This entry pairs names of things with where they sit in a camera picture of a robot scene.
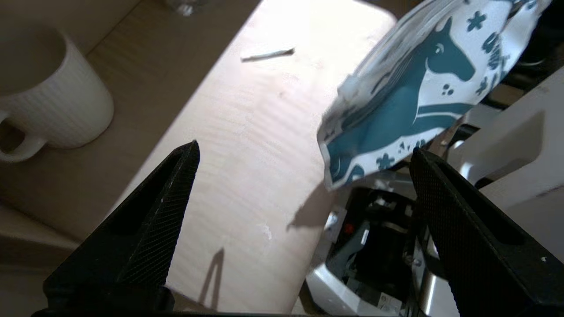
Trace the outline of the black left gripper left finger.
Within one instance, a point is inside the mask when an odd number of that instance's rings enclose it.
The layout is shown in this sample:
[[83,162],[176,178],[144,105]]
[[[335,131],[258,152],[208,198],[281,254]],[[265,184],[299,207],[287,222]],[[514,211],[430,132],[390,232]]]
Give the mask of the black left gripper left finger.
[[35,317],[161,317],[175,300],[165,283],[200,161],[179,146],[45,279]]

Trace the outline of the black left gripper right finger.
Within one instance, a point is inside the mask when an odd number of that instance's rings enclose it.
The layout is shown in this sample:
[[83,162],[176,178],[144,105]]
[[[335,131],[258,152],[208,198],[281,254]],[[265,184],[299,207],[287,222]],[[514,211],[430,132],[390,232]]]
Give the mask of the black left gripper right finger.
[[560,260],[441,157],[416,148],[409,171],[460,316],[563,315]]

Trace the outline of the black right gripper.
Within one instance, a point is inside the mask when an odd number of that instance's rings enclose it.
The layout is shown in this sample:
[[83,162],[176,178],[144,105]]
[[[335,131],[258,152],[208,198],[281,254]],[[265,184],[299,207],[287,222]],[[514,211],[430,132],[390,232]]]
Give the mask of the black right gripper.
[[527,47],[506,76],[507,85],[537,85],[559,66],[557,49],[563,44],[562,0],[552,0],[532,32]]

